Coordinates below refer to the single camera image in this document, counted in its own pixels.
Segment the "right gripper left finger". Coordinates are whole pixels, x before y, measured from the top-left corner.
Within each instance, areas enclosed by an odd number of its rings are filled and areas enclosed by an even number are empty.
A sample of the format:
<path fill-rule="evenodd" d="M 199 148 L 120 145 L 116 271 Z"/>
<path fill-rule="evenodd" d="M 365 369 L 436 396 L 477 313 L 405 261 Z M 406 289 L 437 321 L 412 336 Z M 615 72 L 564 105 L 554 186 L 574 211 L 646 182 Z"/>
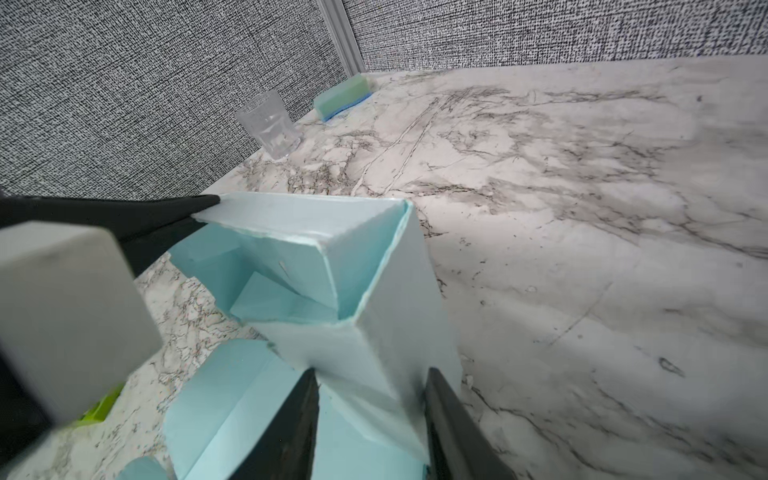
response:
<path fill-rule="evenodd" d="M 310 479 L 319 419 L 319 386 L 305 370 L 230 479 Z"/>

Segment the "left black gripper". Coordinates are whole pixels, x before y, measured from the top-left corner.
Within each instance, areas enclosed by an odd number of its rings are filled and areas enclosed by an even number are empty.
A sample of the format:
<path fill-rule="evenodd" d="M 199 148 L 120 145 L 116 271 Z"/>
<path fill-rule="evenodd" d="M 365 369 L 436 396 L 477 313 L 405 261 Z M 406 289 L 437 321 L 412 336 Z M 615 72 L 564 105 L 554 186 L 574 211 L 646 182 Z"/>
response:
<path fill-rule="evenodd" d="M 15 467 L 53 430 L 50 414 L 1 352 L 1 467 Z"/>

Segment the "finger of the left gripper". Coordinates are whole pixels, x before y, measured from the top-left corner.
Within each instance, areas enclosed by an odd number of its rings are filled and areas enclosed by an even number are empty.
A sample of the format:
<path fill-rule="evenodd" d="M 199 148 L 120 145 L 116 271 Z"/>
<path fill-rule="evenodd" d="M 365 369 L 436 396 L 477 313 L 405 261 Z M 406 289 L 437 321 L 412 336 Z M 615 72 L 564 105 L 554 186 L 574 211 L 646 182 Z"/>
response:
<path fill-rule="evenodd" d="M 120 247 L 138 277 L 170 248 L 204 227 L 191 217 L 159 227 L 148 233 L 121 240 Z"/>
<path fill-rule="evenodd" d="M 1 226 L 58 222 L 102 227 L 122 242 L 160 237 L 178 241 L 201 228 L 194 214 L 219 203 L 217 195 L 149 201 L 8 196 L 1 199 Z"/>

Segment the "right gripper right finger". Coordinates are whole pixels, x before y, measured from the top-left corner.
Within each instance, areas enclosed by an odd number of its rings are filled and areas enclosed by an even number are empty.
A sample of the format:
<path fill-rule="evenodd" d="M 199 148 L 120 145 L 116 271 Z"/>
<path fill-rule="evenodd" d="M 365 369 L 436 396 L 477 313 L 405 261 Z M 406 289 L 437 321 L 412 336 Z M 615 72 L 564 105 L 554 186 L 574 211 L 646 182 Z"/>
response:
<path fill-rule="evenodd" d="M 427 479 L 515 479 L 436 367 L 428 371 L 425 418 L 430 454 Z"/>

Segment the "light blue paper box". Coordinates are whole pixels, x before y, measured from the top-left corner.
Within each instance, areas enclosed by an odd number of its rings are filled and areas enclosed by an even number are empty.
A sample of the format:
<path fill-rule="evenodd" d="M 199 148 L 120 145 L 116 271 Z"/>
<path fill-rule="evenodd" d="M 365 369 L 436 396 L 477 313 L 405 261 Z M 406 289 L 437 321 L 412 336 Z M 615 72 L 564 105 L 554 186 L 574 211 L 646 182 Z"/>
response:
<path fill-rule="evenodd" d="M 428 460 L 428 372 L 457 388 L 462 367 L 412 202 L 236 192 L 187 224 L 159 247 L 178 270 L 313 369 L 363 436 Z"/>

